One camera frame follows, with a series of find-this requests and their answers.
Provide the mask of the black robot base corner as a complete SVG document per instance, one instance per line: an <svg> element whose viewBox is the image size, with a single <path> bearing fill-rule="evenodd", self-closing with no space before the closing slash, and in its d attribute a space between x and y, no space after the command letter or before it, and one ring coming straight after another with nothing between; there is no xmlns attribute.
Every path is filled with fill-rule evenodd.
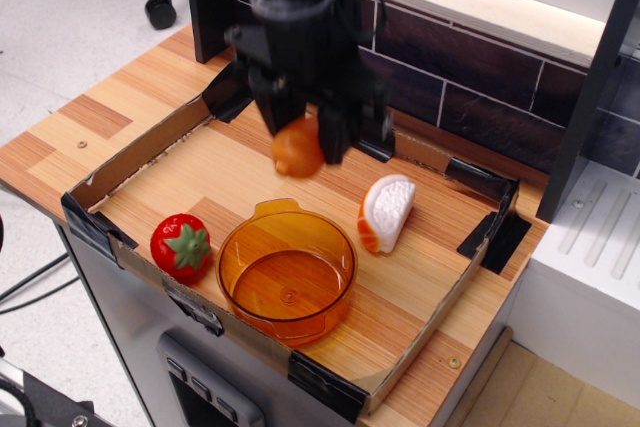
<svg viewBox="0 0 640 427"><path fill-rule="evenodd" d="M4 355L1 351L2 426L110 426L91 401L74 401Z"/></svg>

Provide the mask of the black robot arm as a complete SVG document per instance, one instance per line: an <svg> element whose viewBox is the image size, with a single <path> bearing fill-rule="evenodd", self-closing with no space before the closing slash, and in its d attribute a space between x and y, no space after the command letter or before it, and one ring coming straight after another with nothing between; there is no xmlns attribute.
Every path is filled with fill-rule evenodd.
<svg viewBox="0 0 640 427"><path fill-rule="evenodd" d="M233 26L245 82L271 134L317 107L327 164L358 150L389 161L395 150L388 84L360 54L373 31L362 30L361 0L249 0L255 25Z"/></svg>

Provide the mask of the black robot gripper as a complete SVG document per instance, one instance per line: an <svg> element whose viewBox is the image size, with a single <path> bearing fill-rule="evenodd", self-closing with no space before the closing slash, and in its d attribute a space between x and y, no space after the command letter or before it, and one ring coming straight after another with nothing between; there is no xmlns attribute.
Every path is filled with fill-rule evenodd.
<svg viewBox="0 0 640 427"><path fill-rule="evenodd" d="M389 86L359 52L374 36L362 27L361 0L249 1L258 24L225 38L272 136L314 103L327 165L340 165L352 142L392 140Z"/></svg>

